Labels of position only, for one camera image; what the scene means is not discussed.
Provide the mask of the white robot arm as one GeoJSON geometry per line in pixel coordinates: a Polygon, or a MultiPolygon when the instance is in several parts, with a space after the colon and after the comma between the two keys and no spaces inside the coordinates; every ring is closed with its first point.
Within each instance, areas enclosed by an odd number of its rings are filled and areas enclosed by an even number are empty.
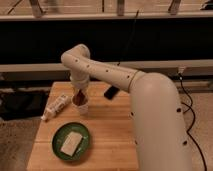
{"type": "Polygon", "coordinates": [[[180,95],[170,78],[92,60],[84,44],[65,51],[61,62],[78,89],[92,76],[130,94],[139,171],[193,171],[180,95]]]}

